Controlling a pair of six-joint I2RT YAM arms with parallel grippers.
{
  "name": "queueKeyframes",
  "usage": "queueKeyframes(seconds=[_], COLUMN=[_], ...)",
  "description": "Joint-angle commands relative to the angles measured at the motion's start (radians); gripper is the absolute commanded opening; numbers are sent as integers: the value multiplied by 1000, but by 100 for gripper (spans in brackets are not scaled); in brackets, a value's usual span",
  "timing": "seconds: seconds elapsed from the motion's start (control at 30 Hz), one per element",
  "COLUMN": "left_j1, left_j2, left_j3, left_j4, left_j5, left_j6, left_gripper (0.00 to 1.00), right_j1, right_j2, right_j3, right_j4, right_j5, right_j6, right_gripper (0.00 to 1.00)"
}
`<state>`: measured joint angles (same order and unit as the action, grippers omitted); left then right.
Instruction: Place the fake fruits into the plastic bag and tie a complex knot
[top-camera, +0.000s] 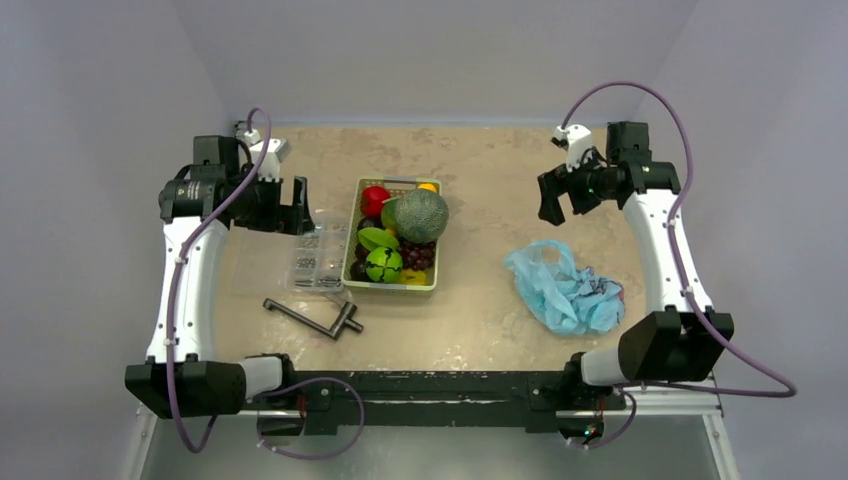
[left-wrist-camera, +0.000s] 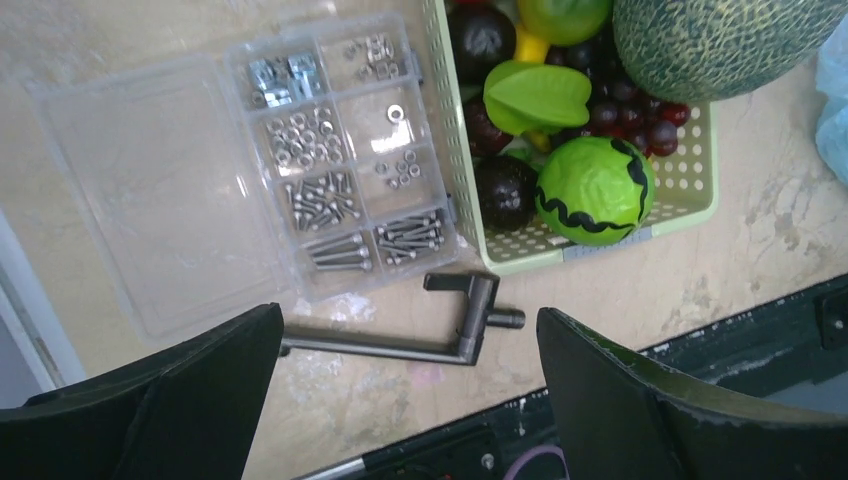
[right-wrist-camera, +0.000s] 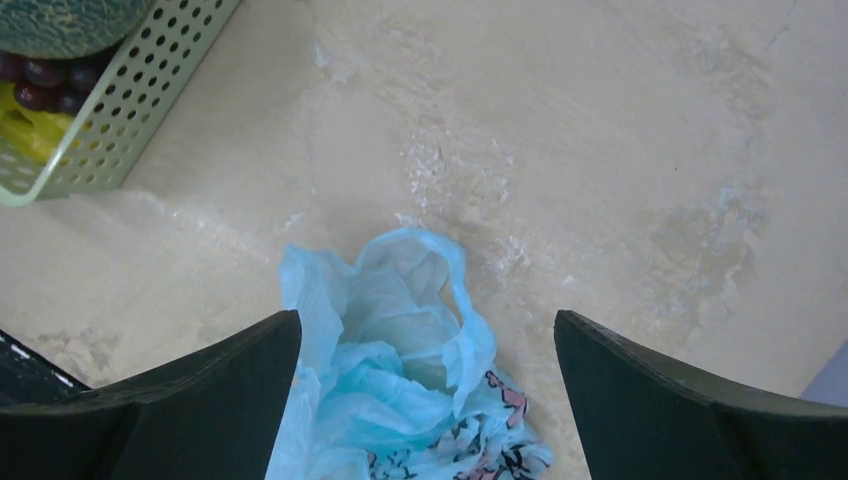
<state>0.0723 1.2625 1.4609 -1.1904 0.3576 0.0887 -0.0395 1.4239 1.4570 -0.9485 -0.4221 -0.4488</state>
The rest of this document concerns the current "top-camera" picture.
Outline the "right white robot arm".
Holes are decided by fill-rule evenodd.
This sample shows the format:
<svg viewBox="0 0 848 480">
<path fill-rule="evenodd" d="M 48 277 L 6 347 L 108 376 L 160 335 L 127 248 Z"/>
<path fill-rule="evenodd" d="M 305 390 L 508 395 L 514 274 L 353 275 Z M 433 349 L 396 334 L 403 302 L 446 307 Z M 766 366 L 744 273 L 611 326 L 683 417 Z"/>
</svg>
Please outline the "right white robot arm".
<svg viewBox="0 0 848 480">
<path fill-rule="evenodd" d="M 539 218 L 563 224 L 561 196 L 569 198 L 576 215 L 616 202 L 637 241 L 646 295 L 645 317 L 616 346 L 579 355 L 580 369 L 561 381 L 564 399 L 584 407 L 601 387 L 706 379 L 724 350 L 710 331 L 730 339 L 734 323 L 730 314 L 714 309 L 696 279 L 682 218 L 674 209 L 682 191 L 674 165 L 653 160 L 648 126 L 640 122 L 609 124 L 605 156 L 582 125 L 556 127 L 551 141 L 565 150 L 566 160 L 537 178 Z"/>
</svg>

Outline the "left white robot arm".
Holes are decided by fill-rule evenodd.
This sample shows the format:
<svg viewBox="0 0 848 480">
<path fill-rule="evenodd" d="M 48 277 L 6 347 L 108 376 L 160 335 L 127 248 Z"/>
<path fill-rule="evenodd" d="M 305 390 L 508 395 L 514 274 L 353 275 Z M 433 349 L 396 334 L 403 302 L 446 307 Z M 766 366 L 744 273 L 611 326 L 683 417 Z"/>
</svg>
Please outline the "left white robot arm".
<svg viewBox="0 0 848 480">
<path fill-rule="evenodd" d="M 297 399 L 298 382 L 286 354 L 257 354 L 238 362 L 217 357 L 214 309 L 221 258 L 231 227 L 303 235 L 314 230 L 307 180 L 294 179 L 282 204 L 280 165 L 285 139 L 268 143 L 197 136 L 193 161 L 158 196 L 165 272 L 158 318 L 145 360 L 125 370 L 124 383 L 158 417 L 231 415 L 257 395 L 272 408 Z"/>
</svg>

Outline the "green fake starfruit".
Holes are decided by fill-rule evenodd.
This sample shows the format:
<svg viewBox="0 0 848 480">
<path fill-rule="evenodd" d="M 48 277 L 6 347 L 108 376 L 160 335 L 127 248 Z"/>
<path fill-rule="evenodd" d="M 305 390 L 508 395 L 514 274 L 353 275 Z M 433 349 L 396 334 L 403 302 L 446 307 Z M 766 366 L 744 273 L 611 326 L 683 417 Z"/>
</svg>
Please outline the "green fake starfruit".
<svg viewBox="0 0 848 480">
<path fill-rule="evenodd" d="M 384 229 L 376 227 L 366 227 L 357 232 L 359 243 L 368 251 L 373 251 L 377 248 L 396 249 L 399 246 L 399 240 Z"/>
</svg>

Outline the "light blue plastic bag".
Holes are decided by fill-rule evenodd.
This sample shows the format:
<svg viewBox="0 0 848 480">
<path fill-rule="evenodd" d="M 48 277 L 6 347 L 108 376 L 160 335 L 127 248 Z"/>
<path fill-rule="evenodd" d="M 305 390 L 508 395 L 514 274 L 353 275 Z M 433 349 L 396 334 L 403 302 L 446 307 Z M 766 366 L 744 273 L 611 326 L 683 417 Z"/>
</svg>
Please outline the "light blue plastic bag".
<svg viewBox="0 0 848 480">
<path fill-rule="evenodd" d="M 503 265 L 531 314 L 557 335 L 603 335 L 625 318 L 622 285 L 580 268 L 565 243 L 532 242 L 506 255 Z"/>
</svg>

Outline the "bright green cracked ball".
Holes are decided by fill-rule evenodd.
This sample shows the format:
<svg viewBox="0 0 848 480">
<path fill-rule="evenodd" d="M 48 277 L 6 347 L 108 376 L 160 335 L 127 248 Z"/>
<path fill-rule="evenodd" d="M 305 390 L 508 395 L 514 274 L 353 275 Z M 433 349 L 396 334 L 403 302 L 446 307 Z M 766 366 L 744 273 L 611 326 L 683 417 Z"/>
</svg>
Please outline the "bright green cracked ball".
<svg viewBox="0 0 848 480">
<path fill-rule="evenodd" d="M 365 271 L 374 283 L 395 283 L 403 270 L 403 258 L 394 249 L 380 247 L 365 259 Z"/>
</svg>

